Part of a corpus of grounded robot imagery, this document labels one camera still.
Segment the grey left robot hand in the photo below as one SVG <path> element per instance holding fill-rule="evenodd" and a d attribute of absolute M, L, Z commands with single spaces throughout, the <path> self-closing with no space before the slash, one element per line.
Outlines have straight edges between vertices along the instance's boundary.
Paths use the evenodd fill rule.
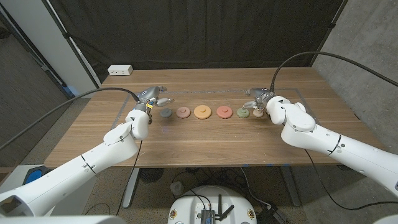
<path fill-rule="evenodd" d="M 152 86 L 143 90 L 137 96 L 139 100 L 136 103 L 134 109 L 146 112 L 147 104 L 153 103 L 154 106 L 163 107 L 169 103 L 174 102 L 174 99 L 172 98 L 159 98 L 160 93 L 166 90 L 167 88 L 164 86 Z"/>

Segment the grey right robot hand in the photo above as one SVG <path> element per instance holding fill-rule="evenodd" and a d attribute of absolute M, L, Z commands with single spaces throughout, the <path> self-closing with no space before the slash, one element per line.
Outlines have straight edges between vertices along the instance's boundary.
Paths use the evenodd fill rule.
<path fill-rule="evenodd" d="M 267 88 L 251 88 L 244 93 L 247 96 L 253 96 L 254 100 L 243 104 L 242 109 L 253 108 L 255 110 L 263 110 L 267 106 L 268 101 L 275 97 L 275 94 Z"/>

